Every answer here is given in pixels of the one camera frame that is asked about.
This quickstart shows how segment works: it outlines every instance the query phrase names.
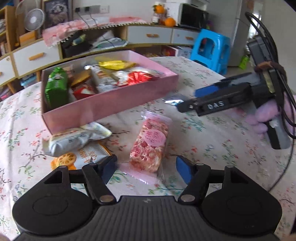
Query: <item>floral tablecloth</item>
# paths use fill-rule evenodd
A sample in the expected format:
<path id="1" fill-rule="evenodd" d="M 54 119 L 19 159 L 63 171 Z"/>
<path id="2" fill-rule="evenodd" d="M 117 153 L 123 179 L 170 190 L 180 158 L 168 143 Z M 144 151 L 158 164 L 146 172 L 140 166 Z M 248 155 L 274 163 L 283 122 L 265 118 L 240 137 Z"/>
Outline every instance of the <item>floral tablecloth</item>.
<path id="1" fill-rule="evenodd" d="M 183 57 L 152 59 L 179 74 L 178 92 L 187 96 L 192 95 L 195 89 L 223 78 Z M 286 165 L 289 150 L 273 150 L 265 140 L 260 140 L 252 132 L 243 117 L 235 115 L 233 111 L 198 117 L 194 112 L 179 113 L 174 106 L 161 100 L 99 120 L 113 132 L 104 144 L 118 156 L 119 162 L 128 161 L 129 152 L 142 126 L 141 113 L 144 110 L 163 114 L 173 120 L 163 161 L 165 183 L 147 185 L 118 170 L 107 185 L 117 198 L 121 195 L 177 197 L 186 186 L 175 168 L 177 155 L 183 155 L 195 163 L 205 163 L 212 169 L 235 165 L 265 188 L 274 183 Z M 40 145 L 40 140 L 49 135 L 41 118 L 40 83 L 0 103 L 0 232 L 10 239 L 19 233 L 11 215 L 13 204 L 51 172 L 53 157 L 45 156 Z M 279 237 L 290 233 L 295 218 L 295 171 L 293 158 L 286 175 L 272 191 L 283 209 L 276 230 Z M 219 184 L 212 184 L 209 192 L 220 187 Z M 82 184 L 74 184 L 73 188 L 84 191 Z"/>

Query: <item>pink candy bag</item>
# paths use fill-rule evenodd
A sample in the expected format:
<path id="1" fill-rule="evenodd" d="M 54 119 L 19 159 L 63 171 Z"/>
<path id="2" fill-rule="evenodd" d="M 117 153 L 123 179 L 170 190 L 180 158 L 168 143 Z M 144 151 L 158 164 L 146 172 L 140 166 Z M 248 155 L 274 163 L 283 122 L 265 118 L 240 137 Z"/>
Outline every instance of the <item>pink candy bag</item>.
<path id="1" fill-rule="evenodd" d="M 164 157 L 169 125 L 172 120 L 147 111 L 145 121 L 130 153 L 130 161 L 120 170 L 149 184 L 162 179 L 161 161 Z"/>

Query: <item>picture frame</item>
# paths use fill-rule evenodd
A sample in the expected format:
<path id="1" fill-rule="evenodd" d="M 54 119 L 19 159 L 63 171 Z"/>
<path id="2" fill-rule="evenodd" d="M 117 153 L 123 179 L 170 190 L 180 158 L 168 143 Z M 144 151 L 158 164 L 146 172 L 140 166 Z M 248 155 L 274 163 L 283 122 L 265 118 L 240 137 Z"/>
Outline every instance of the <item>picture frame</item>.
<path id="1" fill-rule="evenodd" d="M 72 21 L 72 0 L 43 0 L 44 29 Z"/>

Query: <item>white drawer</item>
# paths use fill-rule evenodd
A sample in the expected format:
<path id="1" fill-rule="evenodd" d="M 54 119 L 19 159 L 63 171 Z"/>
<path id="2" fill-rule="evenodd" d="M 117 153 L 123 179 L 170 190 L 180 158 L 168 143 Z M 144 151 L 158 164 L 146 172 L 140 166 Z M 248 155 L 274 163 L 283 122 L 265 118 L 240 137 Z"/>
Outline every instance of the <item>white drawer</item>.
<path id="1" fill-rule="evenodd" d="M 35 60 L 29 60 L 38 55 L 41 56 Z M 58 46 L 49 48 L 43 40 L 14 52 L 13 58 L 19 76 L 60 60 Z"/>
<path id="2" fill-rule="evenodd" d="M 0 85 L 15 77 L 10 56 L 0 60 L 0 72 Z"/>
<path id="3" fill-rule="evenodd" d="M 172 44 L 194 45 L 197 36 L 198 32 L 183 29 L 173 29 Z"/>
<path id="4" fill-rule="evenodd" d="M 151 27 L 151 26 L 129 26 L 128 39 L 131 44 L 141 43 L 170 43 L 172 35 L 171 28 Z"/>

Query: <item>floor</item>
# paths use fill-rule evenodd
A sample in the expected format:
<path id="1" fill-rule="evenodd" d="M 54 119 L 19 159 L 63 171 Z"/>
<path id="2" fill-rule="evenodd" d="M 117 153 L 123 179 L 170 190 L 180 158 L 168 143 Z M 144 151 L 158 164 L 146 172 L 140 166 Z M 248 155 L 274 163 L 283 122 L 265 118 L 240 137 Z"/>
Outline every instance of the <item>floor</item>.
<path id="1" fill-rule="evenodd" d="M 239 67 L 228 67 L 227 68 L 227 74 L 223 75 L 224 77 L 228 78 L 234 75 L 244 74 L 247 72 L 253 72 L 254 68 L 248 64 L 247 68 L 245 70 L 239 68 Z"/>

